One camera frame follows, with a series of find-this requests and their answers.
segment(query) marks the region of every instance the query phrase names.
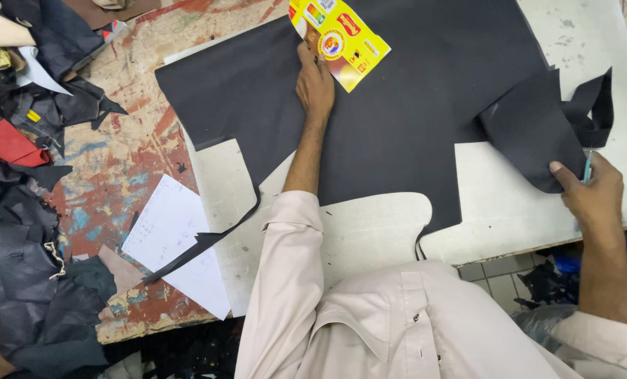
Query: tiled floor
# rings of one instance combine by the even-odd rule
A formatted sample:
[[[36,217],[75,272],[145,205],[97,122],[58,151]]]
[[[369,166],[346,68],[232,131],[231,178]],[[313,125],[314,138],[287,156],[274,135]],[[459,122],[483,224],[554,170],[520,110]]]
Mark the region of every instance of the tiled floor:
[[[534,253],[518,254],[489,262],[467,264],[461,266],[458,273],[461,279],[482,287],[504,311],[511,313],[522,309],[514,301],[515,298],[531,300],[528,288],[517,274],[528,274],[545,260],[545,257]],[[554,264],[551,256],[547,260]]]

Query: person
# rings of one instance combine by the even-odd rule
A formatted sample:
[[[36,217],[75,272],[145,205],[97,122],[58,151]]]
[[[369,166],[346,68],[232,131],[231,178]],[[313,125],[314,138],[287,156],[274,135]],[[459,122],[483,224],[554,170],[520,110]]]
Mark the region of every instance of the person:
[[[435,260],[383,268],[324,291],[319,248],[319,160],[335,100],[332,76],[306,44],[296,92],[306,114],[264,249],[243,327],[236,378],[627,378],[627,251],[622,176],[593,153],[582,184],[551,172],[579,220],[578,311],[538,345],[477,285]]]

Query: light pink shirt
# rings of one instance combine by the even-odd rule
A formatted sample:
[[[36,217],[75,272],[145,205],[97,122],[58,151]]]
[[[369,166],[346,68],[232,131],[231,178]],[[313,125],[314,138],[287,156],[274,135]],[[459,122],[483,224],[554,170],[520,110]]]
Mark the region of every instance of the light pink shirt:
[[[627,325],[576,312],[553,330],[557,358],[437,261],[324,292],[313,194],[280,194],[263,230],[236,378],[627,378]]]

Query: handwritten notes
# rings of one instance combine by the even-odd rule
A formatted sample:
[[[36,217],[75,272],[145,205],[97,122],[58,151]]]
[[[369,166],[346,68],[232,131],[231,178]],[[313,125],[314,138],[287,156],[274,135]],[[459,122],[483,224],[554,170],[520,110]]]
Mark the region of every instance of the handwritten notes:
[[[208,231],[199,195],[164,174],[122,250],[154,272],[194,245],[197,233]],[[215,317],[224,320],[229,313],[213,247],[163,279]]]

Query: barcode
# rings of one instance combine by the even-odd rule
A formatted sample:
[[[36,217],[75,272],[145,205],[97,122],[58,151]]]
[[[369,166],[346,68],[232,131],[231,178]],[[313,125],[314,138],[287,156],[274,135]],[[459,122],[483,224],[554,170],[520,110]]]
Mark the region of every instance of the barcode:
[[[325,12],[330,13],[330,11],[332,11],[332,8],[334,8],[335,5],[337,5],[337,1],[336,0],[318,0],[318,4],[320,4],[320,6],[323,7],[323,9],[325,9]]]

